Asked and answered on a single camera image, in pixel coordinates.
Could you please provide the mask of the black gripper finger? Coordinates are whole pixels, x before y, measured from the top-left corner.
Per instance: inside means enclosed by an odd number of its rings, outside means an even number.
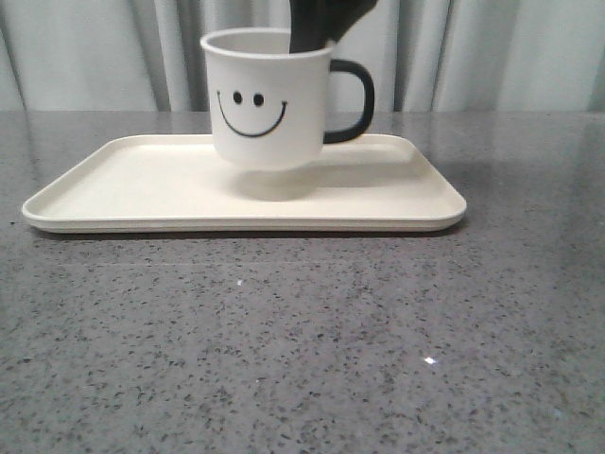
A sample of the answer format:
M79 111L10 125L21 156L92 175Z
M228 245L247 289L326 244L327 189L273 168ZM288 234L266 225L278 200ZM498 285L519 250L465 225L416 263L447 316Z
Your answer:
M290 0L290 52L322 49L337 43L376 0Z

